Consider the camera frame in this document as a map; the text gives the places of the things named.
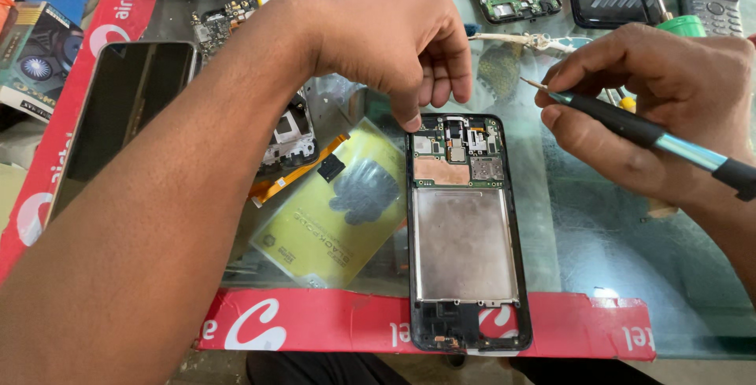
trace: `graphics card box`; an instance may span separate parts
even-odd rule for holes
[[[0,103],[47,122],[84,34],[47,2],[16,4],[0,42]]]

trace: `hand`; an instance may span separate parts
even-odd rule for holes
[[[754,46],[733,37],[683,39],[631,24],[580,48],[554,65],[543,80],[549,91],[596,96],[625,85],[637,94],[637,111],[672,134],[752,163],[748,147]],[[559,145],[630,191],[685,209],[735,199],[735,191],[673,155],[646,150],[606,129],[587,114],[536,95],[541,119]]]
[[[469,43],[451,0],[273,2],[285,1],[307,22],[313,75],[335,72],[388,94],[406,131],[420,128],[419,107],[441,107],[451,91],[456,101],[468,101]]]

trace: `screwdriver tip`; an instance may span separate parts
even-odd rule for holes
[[[541,84],[540,82],[536,82],[536,81],[532,81],[532,80],[526,80],[525,78],[522,78],[521,76],[520,76],[520,79],[523,80],[523,81],[525,81],[525,82],[527,82],[528,84],[534,86],[536,89],[548,92],[548,88],[545,85]]]

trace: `phone midframe with board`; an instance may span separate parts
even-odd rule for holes
[[[501,120],[423,114],[405,144],[413,343],[524,350],[532,329]],[[517,332],[484,336],[484,309],[513,309]]]

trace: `phone keypad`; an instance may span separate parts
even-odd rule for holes
[[[699,17],[707,35],[743,36],[737,7],[703,0],[690,0],[688,7],[691,13]]]

